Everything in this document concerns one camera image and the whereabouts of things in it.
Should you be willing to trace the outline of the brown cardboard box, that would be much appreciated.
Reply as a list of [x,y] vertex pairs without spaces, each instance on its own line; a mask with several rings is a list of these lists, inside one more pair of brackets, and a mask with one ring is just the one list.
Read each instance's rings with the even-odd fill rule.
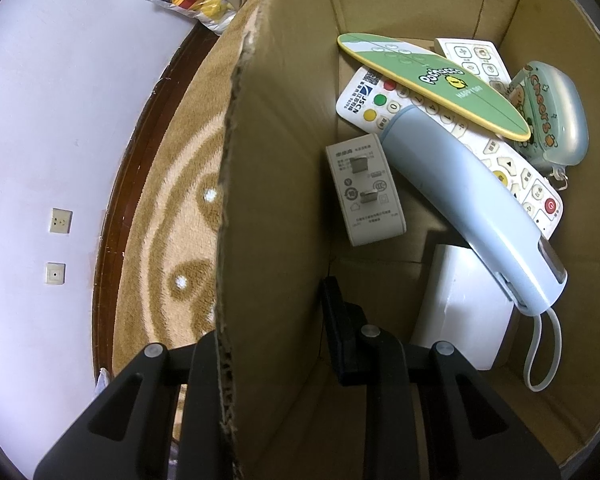
[[224,420],[244,479],[356,479],[364,392],[329,373],[313,303],[338,278],[370,322],[408,338],[434,248],[460,238],[407,180],[407,231],[350,245],[325,160],[352,136],[335,103],[352,62],[343,32],[429,41],[480,37],[510,70],[539,60],[576,84],[590,145],[568,172],[565,213],[550,242],[568,271],[556,304],[564,353],[541,393],[520,380],[531,325],[489,384],[541,441],[567,479],[600,479],[600,33],[576,0],[247,0],[232,78],[221,182],[218,303]]

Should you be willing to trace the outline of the light blue handheld device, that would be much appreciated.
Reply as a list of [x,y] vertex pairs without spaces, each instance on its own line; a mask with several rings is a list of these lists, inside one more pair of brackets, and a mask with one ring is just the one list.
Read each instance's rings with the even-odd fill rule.
[[[553,310],[568,272],[550,242],[492,171],[442,125],[410,105],[380,135],[386,159],[460,233],[498,287],[518,310],[534,319],[524,361],[524,384],[545,390],[562,359],[562,326]],[[542,318],[553,325],[554,356],[542,382],[532,384]]]

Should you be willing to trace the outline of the white power adapter plug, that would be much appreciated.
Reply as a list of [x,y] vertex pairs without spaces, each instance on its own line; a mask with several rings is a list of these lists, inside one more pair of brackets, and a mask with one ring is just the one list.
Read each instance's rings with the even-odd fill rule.
[[406,232],[399,193],[377,134],[329,145],[326,156],[352,246]]

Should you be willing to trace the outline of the white TV remote control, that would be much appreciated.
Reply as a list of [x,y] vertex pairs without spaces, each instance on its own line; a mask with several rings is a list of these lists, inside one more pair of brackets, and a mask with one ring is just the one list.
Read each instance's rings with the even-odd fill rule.
[[547,178],[494,133],[366,66],[355,72],[340,94],[336,112],[355,127],[379,134],[407,107],[420,110],[460,140],[512,193],[544,237],[552,237],[562,220],[562,199]]

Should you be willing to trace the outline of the pale blue cartoon case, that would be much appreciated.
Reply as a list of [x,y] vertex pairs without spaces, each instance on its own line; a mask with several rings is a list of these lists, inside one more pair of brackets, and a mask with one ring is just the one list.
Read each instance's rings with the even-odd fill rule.
[[527,141],[510,145],[565,191],[567,169],[579,165],[588,152],[588,123],[576,85],[558,68],[530,61],[510,83],[507,99],[531,131]]

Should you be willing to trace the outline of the white Midea fan remote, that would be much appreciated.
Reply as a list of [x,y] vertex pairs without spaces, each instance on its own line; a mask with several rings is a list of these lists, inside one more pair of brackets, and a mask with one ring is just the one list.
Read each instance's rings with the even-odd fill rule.
[[464,67],[501,94],[506,94],[512,82],[498,49],[488,40],[436,38],[437,54]]

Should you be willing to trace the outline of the white flat box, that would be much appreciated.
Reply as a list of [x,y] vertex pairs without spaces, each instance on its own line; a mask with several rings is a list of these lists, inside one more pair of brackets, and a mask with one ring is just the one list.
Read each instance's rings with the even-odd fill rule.
[[430,348],[447,341],[476,370],[490,370],[513,310],[513,301],[472,249],[438,245],[411,343]]

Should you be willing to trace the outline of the beige brown floral rug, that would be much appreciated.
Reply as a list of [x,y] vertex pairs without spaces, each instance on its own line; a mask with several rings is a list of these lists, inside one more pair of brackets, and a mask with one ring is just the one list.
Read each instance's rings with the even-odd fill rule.
[[178,348],[213,330],[225,115],[234,68],[261,1],[246,0],[200,62],[149,168],[124,250],[115,373],[146,344]]

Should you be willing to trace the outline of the lower wall socket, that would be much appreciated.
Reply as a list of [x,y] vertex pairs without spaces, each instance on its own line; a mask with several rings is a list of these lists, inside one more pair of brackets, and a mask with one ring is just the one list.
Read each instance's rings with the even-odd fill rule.
[[66,278],[66,265],[62,262],[48,262],[45,265],[45,283],[63,285]]

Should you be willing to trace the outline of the wall socket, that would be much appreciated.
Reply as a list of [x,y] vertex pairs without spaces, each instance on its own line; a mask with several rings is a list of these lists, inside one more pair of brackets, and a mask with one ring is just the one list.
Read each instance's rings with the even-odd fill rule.
[[53,208],[50,216],[50,232],[54,234],[69,234],[72,220],[72,211]]
[[45,283],[63,285],[66,278],[66,265],[62,262],[48,262],[45,265]]

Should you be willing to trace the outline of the upper wall socket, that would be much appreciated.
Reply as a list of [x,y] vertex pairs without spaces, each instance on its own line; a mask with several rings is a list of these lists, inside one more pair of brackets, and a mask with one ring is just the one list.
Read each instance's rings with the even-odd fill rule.
[[50,232],[54,234],[69,234],[72,220],[72,211],[53,208],[50,216]]

